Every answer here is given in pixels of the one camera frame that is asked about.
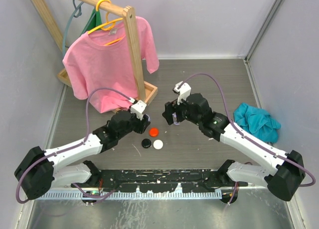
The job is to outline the purple earbud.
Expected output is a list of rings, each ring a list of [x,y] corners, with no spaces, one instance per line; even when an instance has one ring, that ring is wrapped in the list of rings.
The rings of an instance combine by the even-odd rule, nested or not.
[[[178,122],[177,120],[177,115],[175,113],[172,114],[172,117],[173,117],[173,124],[174,125],[179,125],[180,123]]]

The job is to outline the red earbud case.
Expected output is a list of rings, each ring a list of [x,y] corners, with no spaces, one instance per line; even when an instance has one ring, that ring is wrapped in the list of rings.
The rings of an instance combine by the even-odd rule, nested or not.
[[[159,135],[159,129],[158,129],[158,128],[155,128],[155,127],[150,128],[150,130],[149,130],[149,135],[150,135],[151,137],[157,137],[157,136]]]

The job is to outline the black earbud case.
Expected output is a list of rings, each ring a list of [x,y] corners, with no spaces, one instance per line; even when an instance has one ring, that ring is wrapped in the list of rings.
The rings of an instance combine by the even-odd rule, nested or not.
[[[141,146],[145,149],[150,148],[152,146],[152,141],[148,138],[145,138],[141,141]]]

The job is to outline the white earbud case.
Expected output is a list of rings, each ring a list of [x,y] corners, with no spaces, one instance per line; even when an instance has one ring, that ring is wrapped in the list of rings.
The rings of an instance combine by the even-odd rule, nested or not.
[[[160,150],[163,148],[163,141],[160,140],[160,139],[157,139],[153,142],[153,147],[156,149],[156,150]]]

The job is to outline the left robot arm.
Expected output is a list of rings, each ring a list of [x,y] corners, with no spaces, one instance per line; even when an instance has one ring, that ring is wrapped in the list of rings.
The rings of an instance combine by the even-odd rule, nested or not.
[[[106,125],[85,138],[53,149],[31,148],[14,172],[18,185],[16,200],[23,190],[28,200],[40,198],[50,189],[72,183],[95,187],[100,181],[99,169],[89,161],[73,166],[72,163],[98,155],[115,147],[131,132],[142,134],[150,125],[148,115],[133,110],[120,110]]]

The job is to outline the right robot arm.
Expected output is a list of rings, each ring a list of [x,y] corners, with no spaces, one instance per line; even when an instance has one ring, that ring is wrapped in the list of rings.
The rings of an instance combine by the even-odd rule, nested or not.
[[[187,120],[197,125],[203,135],[231,146],[257,162],[254,166],[226,160],[216,176],[224,186],[236,182],[251,183],[267,188],[274,196],[288,202],[305,178],[300,153],[294,150],[286,153],[244,132],[225,115],[212,111],[200,93],[167,102],[162,116],[169,125]]]

